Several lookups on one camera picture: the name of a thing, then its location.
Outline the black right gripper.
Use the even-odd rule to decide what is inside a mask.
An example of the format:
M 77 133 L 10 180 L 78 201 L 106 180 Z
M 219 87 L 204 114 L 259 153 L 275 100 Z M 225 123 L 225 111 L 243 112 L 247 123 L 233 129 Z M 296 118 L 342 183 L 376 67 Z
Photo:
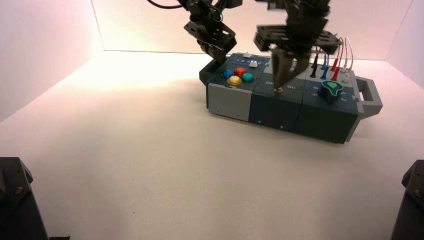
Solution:
M 327 22 L 325 16 L 290 15 L 286 24 L 258 25 L 253 42 L 261 52 L 270 50 L 270 45 L 274 44 L 281 49 L 300 52 L 318 47 L 332 55 L 342 42 L 333 33 L 324 30 Z M 271 56 L 275 88 L 281 88 L 309 66 L 310 55 L 289 56 L 284 50 L 273 50 Z

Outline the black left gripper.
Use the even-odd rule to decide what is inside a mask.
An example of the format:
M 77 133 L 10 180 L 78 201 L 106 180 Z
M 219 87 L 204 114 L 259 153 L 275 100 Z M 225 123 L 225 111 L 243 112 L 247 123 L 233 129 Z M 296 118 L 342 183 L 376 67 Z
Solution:
M 183 28 L 196 39 L 205 54 L 219 63 L 226 61 L 227 54 L 237 44 L 236 34 L 222 22 L 202 25 L 190 21 Z

